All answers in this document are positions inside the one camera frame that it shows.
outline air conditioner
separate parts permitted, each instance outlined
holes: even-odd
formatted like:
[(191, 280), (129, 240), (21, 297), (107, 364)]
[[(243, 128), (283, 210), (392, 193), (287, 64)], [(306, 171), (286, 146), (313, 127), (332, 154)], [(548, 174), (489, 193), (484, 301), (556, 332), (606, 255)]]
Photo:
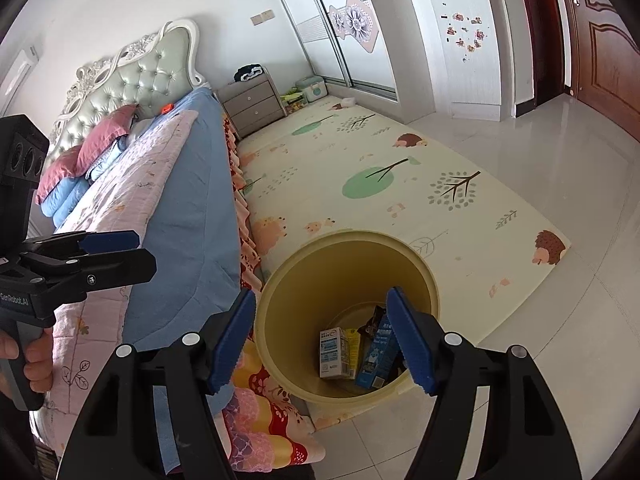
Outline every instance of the air conditioner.
[(15, 91), (22, 84), (30, 70), (37, 64), (38, 55), (32, 46), (21, 50), (0, 85), (0, 117), (4, 117)]

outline blue box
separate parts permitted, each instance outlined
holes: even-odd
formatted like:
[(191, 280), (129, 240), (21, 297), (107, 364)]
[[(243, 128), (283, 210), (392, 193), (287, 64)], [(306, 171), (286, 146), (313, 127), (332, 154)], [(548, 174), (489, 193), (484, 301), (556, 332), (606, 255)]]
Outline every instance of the blue box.
[(380, 320), (376, 336), (362, 362), (356, 384), (363, 388), (382, 388), (399, 351), (396, 334), (385, 314)]

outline pillow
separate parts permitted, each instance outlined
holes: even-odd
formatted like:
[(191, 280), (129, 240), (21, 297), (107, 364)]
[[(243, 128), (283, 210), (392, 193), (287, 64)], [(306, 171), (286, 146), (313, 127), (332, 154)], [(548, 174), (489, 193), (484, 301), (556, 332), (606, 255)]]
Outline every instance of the pillow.
[(111, 146), (104, 150), (104, 153), (98, 157), (86, 172), (87, 180), (95, 182), (116, 163), (120, 155), (127, 149), (127, 137), (129, 136), (118, 137)]
[(44, 216), (51, 218), (55, 215), (56, 211), (66, 200), (66, 197), (71, 193), (71, 190), (78, 183), (79, 178), (81, 177), (67, 176), (63, 178), (55, 188), (53, 188), (53, 191), (47, 195), (46, 199), (42, 201), (42, 205), (40, 206)]
[(78, 154), (76, 175), (86, 173), (97, 158), (118, 137), (127, 135), (136, 105), (125, 105), (111, 112), (94, 126), (82, 143)]
[(148, 130), (149, 126), (151, 126), (151, 123), (154, 121), (154, 119), (155, 117), (151, 117), (150, 119), (142, 119), (137, 123), (133, 123), (131, 131), (127, 136), (127, 148), (134, 142), (136, 142), (139, 137), (142, 137), (142, 135)]
[(81, 147), (74, 146), (66, 150), (44, 171), (36, 192), (36, 204), (42, 204), (43, 200), (63, 178), (76, 176), (76, 164)]
[(84, 194), (88, 191), (89, 181), (85, 178), (78, 178), (78, 182), (69, 193), (69, 196), (66, 197), (65, 201), (58, 208), (55, 215), (53, 215), (53, 225), (58, 229), (66, 220), (71, 212), (76, 208), (80, 199), (84, 196)]

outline brown door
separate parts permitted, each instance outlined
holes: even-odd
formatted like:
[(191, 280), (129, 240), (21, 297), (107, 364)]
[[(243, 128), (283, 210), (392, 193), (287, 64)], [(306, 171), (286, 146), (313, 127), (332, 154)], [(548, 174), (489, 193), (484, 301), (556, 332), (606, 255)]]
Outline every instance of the brown door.
[(609, 0), (566, 0), (566, 4), (573, 95), (640, 140), (638, 46)]
[(524, 0), (533, 49), (534, 103), (559, 96), (564, 89), (564, 56), (558, 0)]

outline light switch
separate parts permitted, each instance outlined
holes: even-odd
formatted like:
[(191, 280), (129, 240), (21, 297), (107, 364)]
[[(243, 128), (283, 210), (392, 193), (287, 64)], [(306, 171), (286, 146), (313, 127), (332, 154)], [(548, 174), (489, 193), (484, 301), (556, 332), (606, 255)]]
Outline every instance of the light switch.
[(266, 22), (267, 20), (272, 20), (273, 18), (276, 17), (276, 15), (273, 13), (273, 11), (271, 9), (269, 10), (265, 10), (262, 14), (262, 19)]

